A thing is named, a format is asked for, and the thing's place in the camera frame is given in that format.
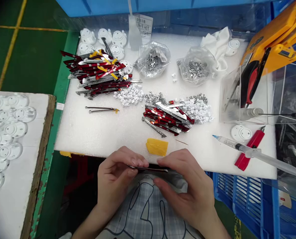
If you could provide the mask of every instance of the clear plastic bag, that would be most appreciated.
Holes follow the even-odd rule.
[[[171,54],[164,44],[151,41],[139,49],[139,57],[133,64],[144,78],[155,78],[162,74],[170,63]]]
[[[177,64],[183,80],[201,85],[215,78],[217,62],[205,47],[191,47],[184,58],[178,59]]]

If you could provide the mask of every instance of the syringe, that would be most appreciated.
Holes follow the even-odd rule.
[[[227,139],[223,136],[216,136],[213,135],[214,138],[216,138],[218,141],[220,141],[223,144],[226,144],[242,153],[245,153],[245,156],[247,158],[257,158],[261,161],[268,163],[284,172],[287,172],[289,174],[296,176],[296,168],[292,165],[289,165],[283,161],[279,161],[278,159],[272,158],[266,154],[262,154],[261,149],[258,148],[250,148],[246,145],[240,144],[238,142],[235,142],[233,140]]]

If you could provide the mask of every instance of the white foam sheet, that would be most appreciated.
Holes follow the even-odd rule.
[[[131,150],[142,154],[149,162],[156,163],[158,156],[149,154],[146,148],[147,138],[156,138],[169,142],[167,154],[178,149],[187,148],[204,170],[276,179],[276,168],[258,159],[251,159],[247,169],[244,172],[241,171],[234,166],[239,152],[226,145],[221,145],[212,137],[212,134],[216,134],[231,138],[230,129],[234,126],[219,122],[221,79],[207,81],[198,87],[190,85],[181,79],[176,61],[184,57],[191,46],[198,46],[201,38],[153,34],[151,40],[168,46],[171,52],[171,63],[159,78],[142,80],[144,93],[152,91],[158,94],[162,92],[167,100],[199,93],[205,94],[209,104],[212,105],[212,114],[216,117],[214,121],[194,125],[188,133],[181,133],[176,137],[161,129],[167,135],[166,138],[162,139],[156,131],[141,121],[144,102],[139,103],[137,106],[131,105],[123,108],[120,100],[114,99],[112,94],[103,94],[90,101],[84,98],[83,95],[78,96],[75,93],[80,90],[77,89],[78,81],[71,80],[57,134],[55,150],[107,157],[113,151],[125,145]],[[229,65],[228,72],[231,72],[239,65],[246,46],[247,43],[241,42],[237,54],[233,57],[226,57]],[[125,48],[125,60],[132,64],[137,57],[137,51]],[[178,78],[176,83],[172,81],[171,74],[173,73],[176,73],[176,78]],[[136,70],[133,72],[133,78],[140,78]],[[120,112],[118,114],[114,112],[89,114],[85,106],[114,107],[120,109]],[[260,126],[251,125],[249,128],[254,133]],[[264,154],[275,157],[274,127],[267,125],[265,133],[260,148]]]
[[[5,96],[13,94],[0,92]],[[5,182],[0,188],[0,239],[19,239],[21,236],[48,106],[46,94],[23,94],[28,96],[29,106],[35,108],[37,114],[35,120],[27,123],[27,134],[16,140],[23,145],[22,155],[10,161],[9,167],[3,171]]]

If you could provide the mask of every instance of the blue plastic crate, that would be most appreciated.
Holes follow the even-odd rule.
[[[213,173],[214,195],[258,238],[296,239],[296,198],[279,207],[278,189],[259,178]]]

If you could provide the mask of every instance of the human hand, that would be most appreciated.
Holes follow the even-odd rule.
[[[177,194],[164,180],[154,179],[175,212],[207,239],[229,238],[214,208],[213,181],[192,154],[187,149],[174,151],[159,159],[158,164],[177,171],[188,183],[187,193]]]
[[[98,200],[96,207],[109,220],[124,201],[127,189],[138,170],[131,166],[148,167],[148,161],[126,146],[113,152],[98,168]]]

